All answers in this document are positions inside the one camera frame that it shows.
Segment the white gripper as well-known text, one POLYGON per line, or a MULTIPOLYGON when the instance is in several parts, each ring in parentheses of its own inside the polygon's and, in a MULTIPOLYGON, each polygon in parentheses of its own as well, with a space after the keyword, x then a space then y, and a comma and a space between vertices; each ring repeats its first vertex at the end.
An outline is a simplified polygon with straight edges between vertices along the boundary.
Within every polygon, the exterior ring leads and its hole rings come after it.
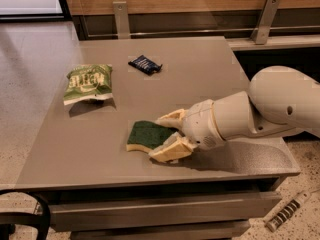
POLYGON ((168 128, 182 129, 186 137, 172 134, 164 143, 149 152, 158 162, 168 162, 187 157, 198 147, 211 150, 225 144, 219 134, 213 113, 212 100, 194 104, 187 110, 178 109, 159 117, 155 123, 168 128))

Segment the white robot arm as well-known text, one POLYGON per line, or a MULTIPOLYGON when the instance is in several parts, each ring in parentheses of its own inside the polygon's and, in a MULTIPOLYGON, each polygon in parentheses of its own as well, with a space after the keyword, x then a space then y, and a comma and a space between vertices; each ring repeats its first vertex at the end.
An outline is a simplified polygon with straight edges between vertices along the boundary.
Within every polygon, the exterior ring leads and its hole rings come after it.
POLYGON ((242 137, 284 137, 303 131, 319 137, 320 83, 289 67, 267 67, 254 75, 246 91, 173 111, 156 123, 178 130, 149 152, 158 162, 242 137))

